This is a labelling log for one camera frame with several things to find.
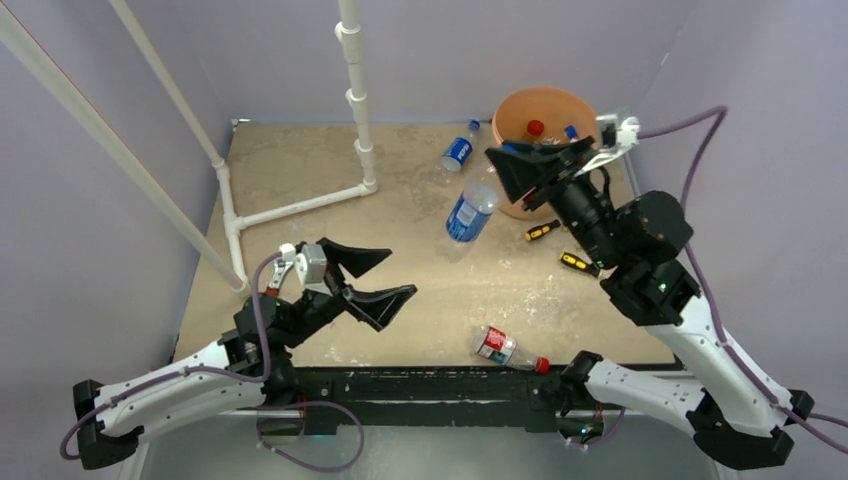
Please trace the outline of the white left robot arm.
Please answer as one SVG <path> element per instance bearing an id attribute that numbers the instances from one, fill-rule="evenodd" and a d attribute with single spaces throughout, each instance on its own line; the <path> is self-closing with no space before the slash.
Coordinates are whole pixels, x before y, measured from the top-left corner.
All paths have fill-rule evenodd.
<path id="1" fill-rule="evenodd" d="M 377 332 L 385 329 L 416 286 L 361 292 L 347 278 L 361 277 L 391 253 L 328 238 L 281 245 L 256 268 L 235 329 L 135 379 L 74 385 L 76 422 L 60 442 L 60 456 L 96 470 L 129 458 L 161 434 L 219 413 L 309 408 L 292 349 L 343 314 Z"/>

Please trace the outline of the red cap clear bottle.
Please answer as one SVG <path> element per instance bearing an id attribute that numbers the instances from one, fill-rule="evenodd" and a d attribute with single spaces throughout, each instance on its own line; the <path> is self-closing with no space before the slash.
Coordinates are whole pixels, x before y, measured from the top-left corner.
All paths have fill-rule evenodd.
<path id="1" fill-rule="evenodd" d="M 522 141 L 526 143 L 536 143 L 540 140 L 545 131 L 545 125 L 540 120 L 530 120 L 527 122 Z"/>

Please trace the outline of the small blue Pepsi bottle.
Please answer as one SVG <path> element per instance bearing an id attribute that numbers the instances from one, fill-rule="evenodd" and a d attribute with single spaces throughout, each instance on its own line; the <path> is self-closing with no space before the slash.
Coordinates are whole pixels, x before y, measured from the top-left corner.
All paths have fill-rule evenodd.
<path id="1" fill-rule="evenodd" d="M 449 263 L 458 263 L 469 253 L 499 208 L 499 188 L 499 179 L 491 166 L 469 179 L 438 236 L 438 255 Z"/>

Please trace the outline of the white PVC pipe frame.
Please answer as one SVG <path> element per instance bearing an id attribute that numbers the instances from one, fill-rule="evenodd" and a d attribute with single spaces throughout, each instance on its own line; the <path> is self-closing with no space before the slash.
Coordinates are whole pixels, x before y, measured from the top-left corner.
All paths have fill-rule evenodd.
<path id="1" fill-rule="evenodd" d="M 216 252 L 200 230 L 142 165 L 139 158 L 105 117 L 95 108 L 7 4 L 1 6 L 1 42 L 103 148 L 117 166 L 139 187 L 178 232 L 194 247 L 200 257 L 215 269 L 233 291 L 242 293 L 251 284 L 242 255 L 240 242 L 242 231 L 273 220 L 357 197 L 366 197 L 377 192 L 378 181 L 375 173 L 374 142 L 371 135 L 368 95 L 365 85 L 362 28 L 355 2 L 339 2 L 340 20 L 334 28 L 334 33 L 342 47 L 344 60 L 347 64 L 350 87 L 345 93 L 345 98 L 351 107 L 357 129 L 354 148 L 360 160 L 363 179 L 354 187 L 248 216 L 237 214 L 231 189 L 230 168 L 226 160 L 219 154 L 210 136 L 204 130 L 200 120 L 131 7 L 125 1 L 113 1 L 110 5 L 215 171 L 223 208 L 225 237 L 230 253 L 228 259 L 224 259 Z"/>

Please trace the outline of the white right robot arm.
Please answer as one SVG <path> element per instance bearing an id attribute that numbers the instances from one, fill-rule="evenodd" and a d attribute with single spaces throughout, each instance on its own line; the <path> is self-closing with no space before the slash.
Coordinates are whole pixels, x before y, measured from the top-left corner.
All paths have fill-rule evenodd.
<path id="1" fill-rule="evenodd" d="M 614 207 L 588 174 L 592 140 L 542 146 L 507 142 L 486 156 L 511 202 L 549 205 L 591 262 L 612 305 L 665 344 L 692 384 L 627 369 L 582 351 L 562 371 L 561 409 L 592 400 L 631 409 L 676 427 L 712 460 L 734 470 L 783 465 L 794 442 L 788 426 L 814 402 L 767 378 L 714 319 L 707 289 L 679 262 L 693 230 L 680 202 L 650 191 Z"/>

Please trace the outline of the large Pepsi bottle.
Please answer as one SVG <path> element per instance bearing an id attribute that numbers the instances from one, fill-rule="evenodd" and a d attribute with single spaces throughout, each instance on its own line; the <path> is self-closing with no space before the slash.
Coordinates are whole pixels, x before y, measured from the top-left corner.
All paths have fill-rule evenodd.
<path id="1" fill-rule="evenodd" d="M 573 125 L 569 125 L 564 129 L 565 135 L 570 143 L 576 142 L 579 140 L 579 135 L 577 129 Z"/>

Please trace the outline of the red blue label bottle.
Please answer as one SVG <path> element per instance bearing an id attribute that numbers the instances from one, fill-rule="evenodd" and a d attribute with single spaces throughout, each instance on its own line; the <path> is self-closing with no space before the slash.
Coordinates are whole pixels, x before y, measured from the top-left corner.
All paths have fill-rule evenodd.
<path id="1" fill-rule="evenodd" d="M 550 361 L 546 357 L 530 352 L 513 336 L 491 325 L 474 329 L 471 347 L 479 357 L 502 367 L 537 374 L 547 374 L 550 370 Z"/>

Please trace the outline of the orange plastic bin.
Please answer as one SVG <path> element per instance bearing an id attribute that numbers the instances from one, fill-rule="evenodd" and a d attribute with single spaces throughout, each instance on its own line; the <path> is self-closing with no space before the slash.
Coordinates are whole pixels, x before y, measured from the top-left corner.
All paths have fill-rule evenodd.
<path id="1" fill-rule="evenodd" d="M 504 140 L 520 140 L 531 121 L 544 129 L 538 139 L 542 144 L 568 143 L 567 127 L 576 130 L 577 138 L 592 136 L 599 145 L 596 112 L 573 93 L 549 86 L 529 87 L 506 97 L 495 110 L 491 130 L 496 145 Z"/>

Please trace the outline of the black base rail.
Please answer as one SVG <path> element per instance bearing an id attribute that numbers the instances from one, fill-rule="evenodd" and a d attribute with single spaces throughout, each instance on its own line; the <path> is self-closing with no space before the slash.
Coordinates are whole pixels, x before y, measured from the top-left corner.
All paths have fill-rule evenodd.
<path id="1" fill-rule="evenodd" d="M 530 433 L 560 429 L 566 414 L 591 413 L 596 401 L 567 387 L 558 372 L 536 374 L 497 366 L 298 367 L 311 401 L 309 435 L 342 425 L 395 427 L 515 427 Z"/>

